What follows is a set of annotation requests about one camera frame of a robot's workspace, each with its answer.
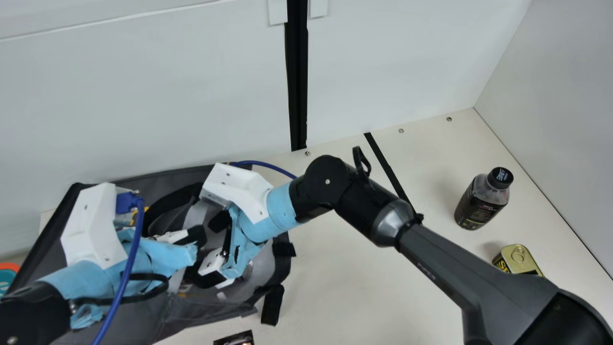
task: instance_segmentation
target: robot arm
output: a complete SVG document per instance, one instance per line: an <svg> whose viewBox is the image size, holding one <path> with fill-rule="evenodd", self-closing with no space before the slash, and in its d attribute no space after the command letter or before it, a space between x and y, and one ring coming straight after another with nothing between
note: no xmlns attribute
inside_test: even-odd
<svg viewBox="0 0 613 345"><path fill-rule="evenodd" d="M543 277L504 273L429 230L408 202L368 178L359 147L354 162L315 159L290 184L297 218L333 209L375 245L395 247L460 307L466 345L613 344L587 302Z"/></svg>

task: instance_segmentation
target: black bottle cap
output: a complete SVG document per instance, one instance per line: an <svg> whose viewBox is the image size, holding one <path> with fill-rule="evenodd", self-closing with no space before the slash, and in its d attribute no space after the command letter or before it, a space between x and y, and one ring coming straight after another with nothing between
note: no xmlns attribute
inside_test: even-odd
<svg viewBox="0 0 613 345"><path fill-rule="evenodd" d="M505 168L494 168L489 175L487 181L496 189L507 189L513 183L513 174Z"/></svg>

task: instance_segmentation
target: dark bottle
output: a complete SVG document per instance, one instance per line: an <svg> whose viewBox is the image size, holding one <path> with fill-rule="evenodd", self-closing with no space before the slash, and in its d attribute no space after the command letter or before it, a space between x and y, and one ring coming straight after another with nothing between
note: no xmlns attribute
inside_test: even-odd
<svg viewBox="0 0 613 345"><path fill-rule="evenodd" d="M513 174L505 168L477 175L455 208L455 222L467 230L485 225L509 203L512 182Z"/></svg>

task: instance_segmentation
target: black clip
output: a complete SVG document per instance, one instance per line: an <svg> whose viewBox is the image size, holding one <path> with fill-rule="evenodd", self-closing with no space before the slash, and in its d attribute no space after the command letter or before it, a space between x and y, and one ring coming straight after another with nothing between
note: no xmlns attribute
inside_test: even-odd
<svg viewBox="0 0 613 345"><path fill-rule="evenodd" d="M353 148L353 163L356 165L357 179L364 181L364 187L366 187L369 192L374 193L375 187L368 178L372 167L359 146Z"/></svg>

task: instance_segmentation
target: orange object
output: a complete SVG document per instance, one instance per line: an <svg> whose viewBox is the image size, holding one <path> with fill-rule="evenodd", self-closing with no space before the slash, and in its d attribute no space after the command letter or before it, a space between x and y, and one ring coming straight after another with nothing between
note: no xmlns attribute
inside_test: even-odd
<svg viewBox="0 0 613 345"><path fill-rule="evenodd" d="M2 269L9 269L13 272L18 272L19 271L19 265L16 263L12 263L12 262L0 262L0 270Z"/></svg>

